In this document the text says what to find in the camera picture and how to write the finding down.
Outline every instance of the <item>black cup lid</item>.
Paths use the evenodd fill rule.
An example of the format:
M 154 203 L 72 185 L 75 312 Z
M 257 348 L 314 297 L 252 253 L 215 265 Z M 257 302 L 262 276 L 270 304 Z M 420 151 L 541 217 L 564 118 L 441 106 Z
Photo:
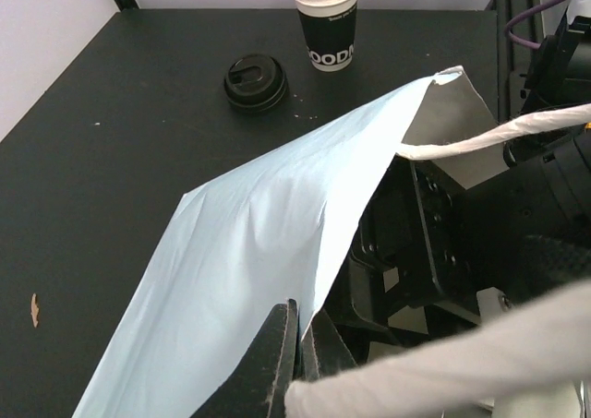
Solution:
M 240 112 L 258 113 L 271 109 L 283 98 L 287 77 L 271 56 L 251 54 L 228 69 L 223 86 L 232 107 Z

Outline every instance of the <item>black paper cup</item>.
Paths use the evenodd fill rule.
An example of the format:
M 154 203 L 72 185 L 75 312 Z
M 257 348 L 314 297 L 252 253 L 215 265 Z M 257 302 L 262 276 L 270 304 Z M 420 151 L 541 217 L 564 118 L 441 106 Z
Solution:
M 357 0 L 295 0 L 312 65 L 336 72 L 353 59 Z

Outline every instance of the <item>crumb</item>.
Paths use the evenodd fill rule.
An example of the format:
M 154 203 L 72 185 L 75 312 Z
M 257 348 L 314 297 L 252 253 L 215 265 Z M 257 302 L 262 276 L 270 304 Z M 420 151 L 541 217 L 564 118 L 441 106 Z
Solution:
M 37 293 L 34 293 L 30 298 L 30 316 L 33 318 L 33 327 L 36 328 L 39 325 L 39 306 L 37 305 Z

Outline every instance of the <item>black tabletop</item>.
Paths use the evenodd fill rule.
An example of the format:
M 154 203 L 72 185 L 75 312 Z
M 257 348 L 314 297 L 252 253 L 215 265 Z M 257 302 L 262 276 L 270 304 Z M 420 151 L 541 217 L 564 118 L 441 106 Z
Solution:
M 254 118 L 222 87 L 253 52 L 290 85 Z M 309 63 L 293 10 L 117 14 L 0 143 L 0 415 L 74 411 L 184 193 L 449 66 L 496 109 L 496 63 L 492 12 L 362 10 L 333 74 Z

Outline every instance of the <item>light blue cloth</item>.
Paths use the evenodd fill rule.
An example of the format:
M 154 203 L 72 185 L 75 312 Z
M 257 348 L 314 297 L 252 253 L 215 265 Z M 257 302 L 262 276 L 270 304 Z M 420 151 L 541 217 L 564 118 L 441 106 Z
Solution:
M 414 81 L 186 194 L 75 417 L 187 418 L 271 308 L 306 329 L 434 80 Z

